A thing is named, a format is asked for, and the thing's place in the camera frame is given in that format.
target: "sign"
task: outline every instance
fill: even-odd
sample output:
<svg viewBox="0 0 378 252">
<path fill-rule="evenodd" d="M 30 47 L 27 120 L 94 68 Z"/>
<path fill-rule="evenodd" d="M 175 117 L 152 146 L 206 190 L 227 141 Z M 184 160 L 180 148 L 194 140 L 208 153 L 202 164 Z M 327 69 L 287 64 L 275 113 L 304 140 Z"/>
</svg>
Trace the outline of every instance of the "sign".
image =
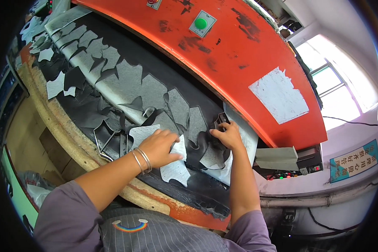
<svg viewBox="0 0 378 252">
<path fill-rule="evenodd" d="M 378 145 L 374 139 L 368 144 L 331 159 L 331 183 L 347 179 L 378 164 Z"/>
</svg>

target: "electrical cable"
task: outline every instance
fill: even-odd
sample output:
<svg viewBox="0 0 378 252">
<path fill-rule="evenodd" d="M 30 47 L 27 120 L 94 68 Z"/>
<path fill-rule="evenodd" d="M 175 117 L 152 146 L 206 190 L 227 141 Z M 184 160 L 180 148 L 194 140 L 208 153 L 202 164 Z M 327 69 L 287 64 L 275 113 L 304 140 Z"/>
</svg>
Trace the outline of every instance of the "electrical cable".
<svg viewBox="0 0 378 252">
<path fill-rule="evenodd" d="M 325 117 L 325 118 L 338 119 L 338 120 L 344 121 L 344 122 L 346 122 L 346 123 L 352 123 L 352 124 L 364 124 L 364 125 L 368 125 L 368 126 L 378 126 L 378 124 L 359 123 L 359 122 L 349 122 L 349 121 L 346 121 L 346 120 L 343 120 L 343 119 L 340 119 L 340 118 L 336 118 L 336 117 Z"/>
<path fill-rule="evenodd" d="M 335 229 L 335 228 L 331 228 L 331 227 L 325 226 L 325 225 L 323 225 L 323 224 L 317 222 L 317 220 L 316 220 L 315 217 L 313 216 L 313 214 L 312 214 L 310 208 L 308 208 L 308 212 L 310 213 L 312 220 L 313 220 L 316 224 L 320 225 L 321 227 L 324 227 L 324 228 L 329 229 L 329 230 L 337 231 L 337 232 L 346 232 L 346 231 L 347 231 L 347 229 Z"/>
</svg>

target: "silver bracelet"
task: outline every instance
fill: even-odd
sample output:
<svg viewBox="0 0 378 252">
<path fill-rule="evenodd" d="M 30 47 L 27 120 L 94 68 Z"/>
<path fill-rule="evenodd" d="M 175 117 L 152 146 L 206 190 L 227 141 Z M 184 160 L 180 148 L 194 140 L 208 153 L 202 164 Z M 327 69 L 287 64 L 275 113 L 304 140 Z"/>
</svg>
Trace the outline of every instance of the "silver bracelet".
<svg viewBox="0 0 378 252">
<path fill-rule="evenodd" d="M 140 161 L 139 161 L 139 159 L 137 158 L 137 156 L 136 156 L 134 150 L 132 150 L 132 154 L 133 154 L 133 156 L 135 156 L 135 159 L 136 159 L 136 161 L 137 161 L 137 164 L 139 164 L 139 167 L 140 167 L 140 170 L 141 170 L 141 174 L 144 175 L 143 168 L 141 167 Z"/>
<path fill-rule="evenodd" d="M 144 151 L 142 149 L 140 149 L 139 147 L 134 148 L 134 150 L 137 150 L 143 156 L 144 160 L 147 163 L 147 171 L 145 173 L 151 172 L 151 170 L 153 169 L 153 167 L 151 166 L 150 159 L 148 159 L 148 157 L 144 153 Z"/>
</svg>

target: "green button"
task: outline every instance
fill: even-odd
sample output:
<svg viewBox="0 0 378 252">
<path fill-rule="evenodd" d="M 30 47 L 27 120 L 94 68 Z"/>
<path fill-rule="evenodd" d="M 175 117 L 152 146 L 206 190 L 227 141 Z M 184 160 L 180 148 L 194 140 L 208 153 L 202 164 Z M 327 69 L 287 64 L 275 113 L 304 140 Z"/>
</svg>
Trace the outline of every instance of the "green button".
<svg viewBox="0 0 378 252">
<path fill-rule="evenodd" d="M 204 29 L 207 26 L 207 21 L 204 18 L 198 18 L 195 20 L 195 26 L 198 29 Z"/>
</svg>

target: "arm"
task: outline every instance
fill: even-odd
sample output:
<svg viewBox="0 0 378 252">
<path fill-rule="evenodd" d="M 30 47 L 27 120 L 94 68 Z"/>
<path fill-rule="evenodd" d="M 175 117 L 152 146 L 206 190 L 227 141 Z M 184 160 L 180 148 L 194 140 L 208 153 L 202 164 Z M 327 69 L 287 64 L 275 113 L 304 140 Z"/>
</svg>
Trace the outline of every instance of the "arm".
<svg viewBox="0 0 378 252">
<path fill-rule="evenodd" d="M 159 168 L 178 159 L 179 154 L 170 154 L 171 145 L 179 142 L 177 134 L 169 130 L 157 129 L 151 136 L 145 139 L 139 148 L 146 153 L 151 166 Z M 143 169 L 147 169 L 144 158 L 135 151 Z M 111 203 L 123 188 L 141 172 L 132 152 L 115 161 L 92 170 L 75 181 L 81 186 L 96 209 L 101 212 Z"/>
<path fill-rule="evenodd" d="M 242 143 L 238 125 L 233 121 L 230 123 L 221 124 L 226 129 L 225 132 L 211 129 L 210 133 L 232 151 L 230 208 L 231 225 L 233 225 L 247 212 L 260 210 L 260 199 L 255 176 L 246 148 Z"/>
</svg>

